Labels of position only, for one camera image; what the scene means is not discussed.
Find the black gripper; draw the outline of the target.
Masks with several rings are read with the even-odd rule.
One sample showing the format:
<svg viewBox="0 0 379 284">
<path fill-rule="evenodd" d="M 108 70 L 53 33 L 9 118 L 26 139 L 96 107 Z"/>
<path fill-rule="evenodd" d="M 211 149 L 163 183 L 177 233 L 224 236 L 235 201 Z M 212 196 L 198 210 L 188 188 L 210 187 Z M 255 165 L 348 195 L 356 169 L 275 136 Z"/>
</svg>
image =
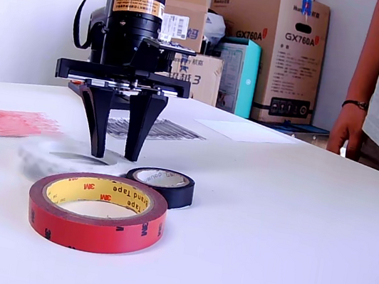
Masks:
<svg viewBox="0 0 379 284">
<path fill-rule="evenodd" d="M 58 78 L 98 80 L 117 88 L 187 97 L 189 83 L 178 83 L 167 74 L 172 70 L 175 56 L 193 56 L 192 49 L 144 36 L 141 32 L 98 24 L 89 29 L 87 41 L 81 43 L 79 26 L 78 22 L 73 24 L 75 47 L 90 48 L 94 59 L 58 59 L 55 74 Z M 94 157 L 103 158 L 114 90 L 84 83 L 80 91 L 90 133 L 90 152 Z M 139 159 L 148 133 L 167 106 L 166 96 L 149 92 L 130 96 L 125 158 L 131 162 Z"/>
</svg>

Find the person's right hand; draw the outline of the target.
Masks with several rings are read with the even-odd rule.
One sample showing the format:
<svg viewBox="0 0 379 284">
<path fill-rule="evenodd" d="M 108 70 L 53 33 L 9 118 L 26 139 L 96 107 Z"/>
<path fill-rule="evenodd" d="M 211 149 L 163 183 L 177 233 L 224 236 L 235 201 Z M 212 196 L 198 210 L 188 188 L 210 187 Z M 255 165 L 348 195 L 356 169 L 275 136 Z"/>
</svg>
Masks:
<svg viewBox="0 0 379 284">
<path fill-rule="evenodd" d="M 352 103 L 344 105 L 330 132 L 326 149 L 340 154 L 341 148 L 346 144 L 346 158 L 358 161 L 363 144 L 362 126 L 365 118 L 365 110 Z"/>
</svg>

